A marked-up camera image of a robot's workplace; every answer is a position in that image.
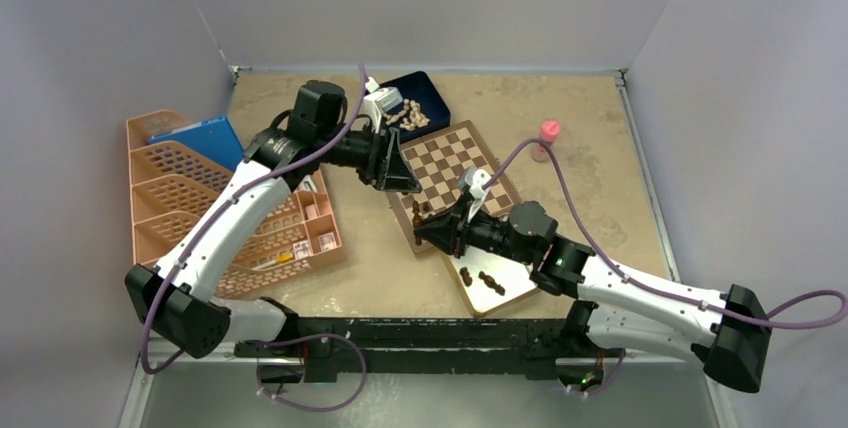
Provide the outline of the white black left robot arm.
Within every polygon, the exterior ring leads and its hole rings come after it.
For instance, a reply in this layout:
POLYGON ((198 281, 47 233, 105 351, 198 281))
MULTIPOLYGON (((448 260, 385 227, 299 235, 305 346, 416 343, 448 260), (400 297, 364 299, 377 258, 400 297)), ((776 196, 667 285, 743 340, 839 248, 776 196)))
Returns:
POLYGON ((262 221, 322 165, 350 167, 382 192, 418 193, 421 185, 400 148, 400 132, 384 119, 404 103, 399 90, 367 79, 353 106, 337 84, 310 80, 292 108, 257 133, 218 198, 188 234, 148 268, 125 277, 143 324, 142 342, 158 335, 193 358, 220 343, 259 342, 272 356, 297 347, 298 330, 279 304, 227 301, 216 291, 262 221))

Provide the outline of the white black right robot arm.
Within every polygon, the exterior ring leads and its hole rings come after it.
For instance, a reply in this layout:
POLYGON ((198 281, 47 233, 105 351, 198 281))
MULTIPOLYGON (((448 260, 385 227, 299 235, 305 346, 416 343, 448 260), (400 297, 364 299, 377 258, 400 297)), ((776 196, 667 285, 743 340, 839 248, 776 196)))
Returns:
POLYGON ((692 288, 605 261, 557 232, 536 202, 503 217, 455 205, 414 225, 416 237, 461 257, 470 247, 529 265, 531 280, 552 295, 615 305, 693 336, 688 348, 714 381, 745 393, 761 388, 770 328, 756 294, 692 288))

